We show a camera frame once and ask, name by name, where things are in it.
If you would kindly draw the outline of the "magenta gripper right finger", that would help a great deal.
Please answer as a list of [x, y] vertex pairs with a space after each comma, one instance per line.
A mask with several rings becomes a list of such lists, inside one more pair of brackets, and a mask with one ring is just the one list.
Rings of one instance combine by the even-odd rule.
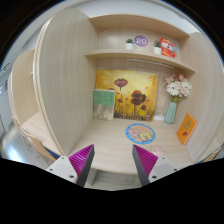
[[166, 156], [157, 157], [137, 145], [133, 146], [132, 155], [142, 186], [157, 181], [178, 170]]

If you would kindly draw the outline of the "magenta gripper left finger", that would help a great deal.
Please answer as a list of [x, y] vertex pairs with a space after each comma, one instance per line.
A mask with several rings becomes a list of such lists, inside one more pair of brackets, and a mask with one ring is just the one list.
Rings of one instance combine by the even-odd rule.
[[87, 181], [94, 155], [94, 145], [91, 144], [69, 157], [61, 156], [47, 168], [47, 171], [83, 187]]

